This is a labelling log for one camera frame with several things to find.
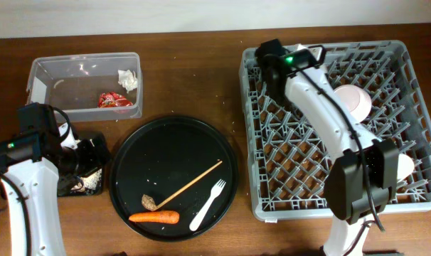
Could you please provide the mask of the cream cup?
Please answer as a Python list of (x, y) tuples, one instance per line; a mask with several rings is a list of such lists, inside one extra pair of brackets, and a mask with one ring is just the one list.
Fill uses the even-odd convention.
[(412, 158), (407, 154), (399, 154), (397, 180), (402, 181), (407, 178), (413, 172), (414, 168), (415, 165)]

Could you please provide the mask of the white plastic fork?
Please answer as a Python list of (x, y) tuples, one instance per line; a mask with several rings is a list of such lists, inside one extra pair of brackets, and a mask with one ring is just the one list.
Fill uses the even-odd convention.
[(226, 185), (226, 182), (224, 180), (220, 179), (212, 187), (208, 200), (204, 203), (203, 207), (199, 210), (199, 212), (196, 214), (196, 216), (190, 222), (189, 229), (191, 231), (196, 231), (199, 228), (199, 226), (201, 225), (204, 217), (206, 216), (206, 213), (208, 212), (208, 209), (210, 208), (212, 202), (221, 194), (225, 185)]

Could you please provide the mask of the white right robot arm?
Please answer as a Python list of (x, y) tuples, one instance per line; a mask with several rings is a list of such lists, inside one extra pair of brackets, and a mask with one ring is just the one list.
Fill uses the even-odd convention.
[(368, 230), (395, 197), (399, 151), (357, 122), (335, 94), (322, 68), (322, 46), (295, 52), (284, 48), (257, 56), (271, 97), (291, 102), (323, 141), (332, 167), (324, 197), (333, 213), (324, 255), (362, 255)]

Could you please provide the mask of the red snack wrapper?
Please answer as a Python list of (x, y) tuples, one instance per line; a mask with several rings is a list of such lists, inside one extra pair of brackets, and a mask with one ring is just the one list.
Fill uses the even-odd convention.
[(97, 106), (99, 108), (128, 107), (132, 106), (132, 103), (126, 97), (116, 92), (106, 92), (100, 95)]

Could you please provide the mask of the walnut shell piece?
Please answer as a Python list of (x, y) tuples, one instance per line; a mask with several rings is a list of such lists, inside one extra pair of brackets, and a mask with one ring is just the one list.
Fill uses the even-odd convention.
[(145, 209), (150, 211), (155, 211), (157, 209), (154, 199), (146, 194), (142, 196), (142, 205)]

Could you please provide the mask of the pink saucer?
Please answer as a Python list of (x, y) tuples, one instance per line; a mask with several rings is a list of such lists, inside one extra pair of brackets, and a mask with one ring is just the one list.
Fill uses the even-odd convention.
[(372, 101), (366, 91), (355, 85), (342, 85), (337, 87), (334, 92), (357, 122), (362, 122), (368, 117), (372, 108)]

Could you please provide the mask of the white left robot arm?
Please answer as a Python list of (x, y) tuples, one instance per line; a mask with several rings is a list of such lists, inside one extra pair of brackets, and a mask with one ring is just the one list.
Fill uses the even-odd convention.
[(30, 146), (10, 142), (20, 158), (0, 167), (9, 208), (12, 255), (65, 255), (58, 198), (102, 192), (104, 165), (110, 159), (105, 137), (69, 136), (57, 159), (34, 156)]

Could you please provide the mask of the white tissue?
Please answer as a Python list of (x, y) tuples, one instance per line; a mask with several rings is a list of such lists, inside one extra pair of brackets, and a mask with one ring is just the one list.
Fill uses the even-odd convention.
[(131, 70), (118, 70), (118, 84), (121, 85), (127, 93), (138, 88), (138, 79), (135, 72)]

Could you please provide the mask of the orange carrot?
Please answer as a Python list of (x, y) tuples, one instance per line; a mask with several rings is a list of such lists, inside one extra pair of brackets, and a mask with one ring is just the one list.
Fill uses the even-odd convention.
[(179, 213), (173, 210), (135, 213), (129, 216), (129, 221), (134, 223), (177, 224), (179, 219)]

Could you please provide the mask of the wooden chopstick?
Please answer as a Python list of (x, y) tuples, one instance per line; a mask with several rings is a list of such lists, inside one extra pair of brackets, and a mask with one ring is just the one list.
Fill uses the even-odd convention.
[(201, 180), (204, 176), (206, 176), (207, 174), (209, 174), (210, 172), (212, 172), (212, 170), (214, 170), (215, 168), (217, 168), (218, 166), (220, 166), (222, 163), (223, 163), (223, 161), (221, 161), (221, 160), (218, 161), (212, 167), (210, 167), (209, 169), (207, 169), (206, 171), (204, 171), (202, 174), (200, 174), (199, 176), (197, 176), (195, 179), (193, 179), (192, 181), (188, 182), (185, 186), (183, 186), (178, 191), (176, 191), (175, 193), (173, 193), (172, 195), (170, 195), (168, 198), (166, 198), (163, 202), (161, 202), (159, 205), (157, 205), (154, 210), (158, 210), (161, 207), (165, 206), (169, 201), (173, 200), (175, 197), (177, 197), (179, 194), (181, 194), (182, 192), (184, 192), (186, 189), (190, 188), (194, 183), (196, 183), (197, 181)]

